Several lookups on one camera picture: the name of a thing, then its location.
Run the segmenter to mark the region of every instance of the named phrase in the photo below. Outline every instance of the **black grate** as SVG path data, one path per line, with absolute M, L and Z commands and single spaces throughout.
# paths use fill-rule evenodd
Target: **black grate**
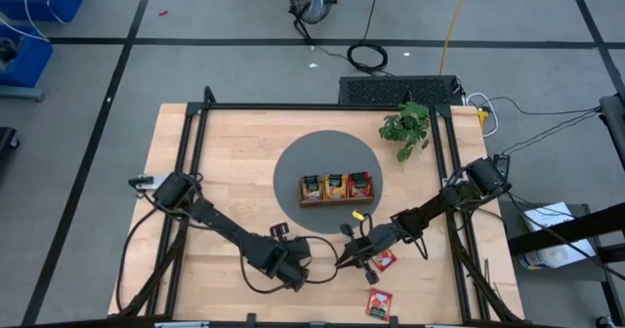
M 343 77 L 339 103 L 402 103 L 406 93 L 422 105 L 462 104 L 464 94 L 455 76 Z

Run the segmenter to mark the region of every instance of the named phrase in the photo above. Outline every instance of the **red snack box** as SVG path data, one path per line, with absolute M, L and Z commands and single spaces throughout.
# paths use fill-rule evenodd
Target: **red snack box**
M 371 260 L 373 260 L 375 267 L 377 267 L 380 272 L 383 272 L 384 269 L 390 267 L 395 261 L 397 261 L 397 257 L 393 252 L 391 252 L 391 250 L 386 249 L 378 255 L 372 257 Z
M 391 300 L 393 294 L 385 293 L 376 289 L 371 289 L 369 294 L 369 303 L 367 304 L 367 314 L 385 321 L 389 320 L 391 315 Z

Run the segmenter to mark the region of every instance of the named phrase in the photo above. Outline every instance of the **wooden tray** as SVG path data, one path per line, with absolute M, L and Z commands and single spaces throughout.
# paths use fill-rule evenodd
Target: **wooden tray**
M 371 196 L 366 197 L 348 197 L 342 199 L 325 199 L 325 187 L 321 188 L 321 192 L 323 193 L 322 200 L 305 200 L 304 194 L 302 193 L 302 185 L 304 184 L 304 178 L 300 178 L 298 180 L 297 189 L 300 194 L 300 207 L 310 207 L 310 206 L 332 206 L 332 205 L 348 205 L 348 204 L 367 204 L 371 203 L 375 198 L 375 187 L 373 185 L 373 178 L 371 178 Z

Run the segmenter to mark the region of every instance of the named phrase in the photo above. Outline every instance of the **gray circular mat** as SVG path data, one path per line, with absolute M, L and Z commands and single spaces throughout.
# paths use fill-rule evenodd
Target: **gray circular mat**
M 369 172 L 375 187 L 370 204 L 300 207 L 298 180 L 303 176 Z M 341 224 L 357 226 L 357 209 L 372 214 L 382 195 L 382 169 L 366 143 L 346 133 L 320 131 L 290 144 L 273 171 L 273 191 L 284 213 L 304 228 L 320 233 L 340 232 Z

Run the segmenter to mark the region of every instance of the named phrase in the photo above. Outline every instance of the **potted plant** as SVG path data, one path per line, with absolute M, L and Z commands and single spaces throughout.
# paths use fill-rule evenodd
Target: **potted plant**
M 397 152 L 397 160 L 405 161 L 410 157 L 414 147 L 419 144 L 422 149 L 428 146 L 428 128 L 430 127 L 430 110 L 415 102 L 401 103 L 399 114 L 384 117 L 384 126 L 380 128 L 380 138 L 392 142 L 406 142 Z

